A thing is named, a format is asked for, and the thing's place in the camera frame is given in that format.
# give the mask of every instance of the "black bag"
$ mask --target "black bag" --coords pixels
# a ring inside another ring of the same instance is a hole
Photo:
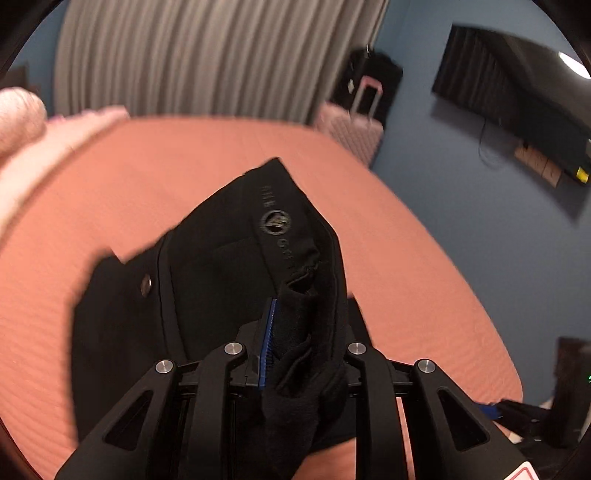
[[[156,362],[203,359],[258,320],[270,297],[272,358],[261,401],[238,412],[238,475],[291,478],[315,443],[331,445],[345,407],[347,298],[336,234],[279,159],[216,192],[126,264],[100,260],[74,310],[79,439]],[[332,443],[354,434],[353,422]]]
[[[369,46],[353,50],[339,77],[331,103],[351,110],[361,78],[369,76],[382,84],[384,92],[378,102],[374,118],[385,128],[386,119],[398,86],[402,80],[402,68],[395,64],[385,53],[376,52]],[[362,96],[358,112],[366,115],[374,102],[375,90],[368,89]]]

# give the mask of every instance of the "blue wall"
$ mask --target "blue wall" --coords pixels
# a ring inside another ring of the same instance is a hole
[[[483,25],[574,56],[531,0],[392,0],[377,48],[404,79],[374,164],[462,272],[521,376],[525,399],[553,387],[560,335],[591,339],[588,188],[547,186],[512,158],[516,139],[430,93],[452,23]]]
[[[39,85],[41,88],[41,100],[45,103],[49,115],[52,115],[54,112],[53,66],[67,3],[68,1],[64,0],[41,22],[12,64],[13,67],[28,64],[29,83]]]

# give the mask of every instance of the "pink suitcase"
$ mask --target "pink suitcase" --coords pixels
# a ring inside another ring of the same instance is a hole
[[[376,89],[374,102],[367,116],[357,113],[366,87]],[[382,93],[381,83],[364,76],[361,78],[351,111],[348,112],[334,103],[325,102],[320,107],[314,122],[315,129],[336,140],[369,167],[384,134],[384,127],[374,119]]]

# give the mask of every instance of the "television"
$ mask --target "television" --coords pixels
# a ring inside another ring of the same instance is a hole
[[[591,76],[576,59],[507,33],[453,25],[432,91],[591,174]]]

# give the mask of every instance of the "gray curtain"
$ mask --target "gray curtain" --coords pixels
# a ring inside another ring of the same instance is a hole
[[[71,0],[56,112],[310,122],[351,48],[372,44],[388,0]]]

